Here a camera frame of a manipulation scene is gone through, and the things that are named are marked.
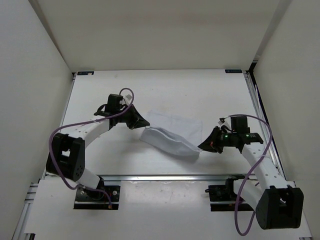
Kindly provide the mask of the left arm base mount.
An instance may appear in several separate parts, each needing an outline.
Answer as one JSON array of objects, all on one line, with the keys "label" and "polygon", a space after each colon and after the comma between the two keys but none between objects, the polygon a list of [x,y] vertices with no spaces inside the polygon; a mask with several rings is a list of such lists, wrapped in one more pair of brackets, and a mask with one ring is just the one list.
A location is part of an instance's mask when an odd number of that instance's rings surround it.
[{"label": "left arm base mount", "polygon": [[73,208],[75,210],[118,210],[120,203],[120,185],[104,185],[103,192],[89,191],[85,188],[76,190]]}]

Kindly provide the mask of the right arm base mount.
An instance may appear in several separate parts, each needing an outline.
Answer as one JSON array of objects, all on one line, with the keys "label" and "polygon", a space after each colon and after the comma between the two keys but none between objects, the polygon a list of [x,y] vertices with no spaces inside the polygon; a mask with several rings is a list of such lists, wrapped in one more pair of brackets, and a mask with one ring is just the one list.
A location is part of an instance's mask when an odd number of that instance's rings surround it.
[{"label": "right arm base mount", "polygon": [[209,196],[211,212],[234,212],[237,194],[233,186],[235,180],[243,180],[244,176],[235,175],[224,180],[210,180],[205,192]]}]

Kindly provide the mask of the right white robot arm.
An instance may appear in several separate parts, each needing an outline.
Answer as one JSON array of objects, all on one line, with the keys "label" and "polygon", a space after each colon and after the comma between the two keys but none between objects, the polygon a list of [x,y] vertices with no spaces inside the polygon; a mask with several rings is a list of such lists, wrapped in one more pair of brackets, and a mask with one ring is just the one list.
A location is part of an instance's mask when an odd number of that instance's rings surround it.
[{"label": "right white robot arm", "polygon": [[259,226],[263,230],[297,229],[301,225],[304,194],[293,187],[279,173],[270,159],[263,153],[263,140],[258,133],[250,131],[248,126],[216,126],[209,137],[198,146],[211,153],[223,152],[225,147],[234,147],[254,167],[258,186],[243,175],[233,175],[224,186],[210,185],[206,190],[210,200],[244,201],[254,212]]}]

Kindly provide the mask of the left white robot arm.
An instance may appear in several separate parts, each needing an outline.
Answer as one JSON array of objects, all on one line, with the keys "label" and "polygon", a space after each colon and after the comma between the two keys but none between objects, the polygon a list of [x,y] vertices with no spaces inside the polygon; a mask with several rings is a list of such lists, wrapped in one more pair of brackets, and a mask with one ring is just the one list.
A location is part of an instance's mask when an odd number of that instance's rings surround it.
[{"label": "left white robot arm", "polygon": [[64,125],[50,135],[46,171],[60,176],[68,188],[84,188],[93,200],[100,200],[105,188],[102,178],[86,169],[86,148],[119,123],[130,130],[150,126],[132,104],[103,104],[91,120]]}]

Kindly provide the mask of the white skirt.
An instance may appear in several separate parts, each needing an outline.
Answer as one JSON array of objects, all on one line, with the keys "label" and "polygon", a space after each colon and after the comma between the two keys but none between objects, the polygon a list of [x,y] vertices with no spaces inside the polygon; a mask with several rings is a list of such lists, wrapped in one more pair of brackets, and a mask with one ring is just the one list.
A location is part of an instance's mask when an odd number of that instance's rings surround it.
[{"label": "white skirt", "polygon": [[199,158],[203,122],[194,118],[151,110],[146,115],[150,126],[145,127],[140,140],[172,156],[195,161]]}]

